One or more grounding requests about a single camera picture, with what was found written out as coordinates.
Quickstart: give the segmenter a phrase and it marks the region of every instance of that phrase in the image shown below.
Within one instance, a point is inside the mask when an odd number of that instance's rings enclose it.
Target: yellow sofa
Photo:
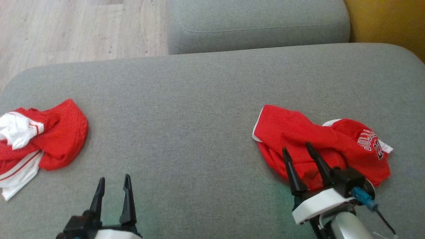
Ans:
[[[402,46],[425,62],[425,0],[345,0],[351,42]]]

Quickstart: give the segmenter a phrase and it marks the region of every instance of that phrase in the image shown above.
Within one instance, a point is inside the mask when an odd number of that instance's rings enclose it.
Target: folded red cloth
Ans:
[[[265,105],[252,137],[270,167],[286,181],[282,148],[291,154],[295,169],[309,189],[322,188],[322,179],[305,143],[313,147],[332,167],[357,169],[374,185],[390,176],[387,157],[392,148],[378,139],[375,132],[360,122],[337,119],[323,126],[312,123],[298,111]]]
[[[71,99],[46,111],[18,108],[0,117],[3,195],[5,189],[23,187],[39,167],[49,171],[69,165],[83,146],[87,131],[87,119]]]

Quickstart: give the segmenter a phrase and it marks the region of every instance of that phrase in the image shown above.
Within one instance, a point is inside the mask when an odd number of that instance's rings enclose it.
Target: red cloth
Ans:
[[[351,119],[341,119],[330,127],[313,124],[298,111],[265,105],[253,131],[253,138],[270,167],[286,181],[282,148],[286,147],[295,169],[309,189],[322,188],[322,179],[305,143],[313,147],[332,167],[344,169],[345,157],[374,186],[390,176],[387,157],[391,147],[380,142],[367,126]]]
[[[63,168],[75,159],[84,144],[88,124],[73,100],[68,99],[46,111],[19,108],[11,113],[14,112],[40,123],[39,126],[44,130],[20,149],[12,150],[12,147],[7,145],[7,140],[0,141],[0,175],[11,170],[25,156],[38,150],[44,151],[39,167],[48,171]]]

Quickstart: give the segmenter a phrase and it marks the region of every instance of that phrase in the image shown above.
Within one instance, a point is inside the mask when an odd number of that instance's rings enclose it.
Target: floor plank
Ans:
[[[0,91],[35,66],[167,54],[167,0],[0,1]]]

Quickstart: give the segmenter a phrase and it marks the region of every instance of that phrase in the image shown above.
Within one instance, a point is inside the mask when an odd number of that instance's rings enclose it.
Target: gray cushion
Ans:
[[[264,104],[313,122],[347,117],[394,147],[380,210],[401,238],[425,235],[425,65],[385,44],[330,44],[51,65],[16,76],[0,112],[73,98],[90,131],[68,167],[40,171],[9,202],[2,238],[54,238],[106,177],[102,218],[117,223],[132,176],[145,238],[314,238],[251,138]],[[359,208],[371,231],[389,235]]]
[[[346,43],[343,0],[170,0],[170,54]]]

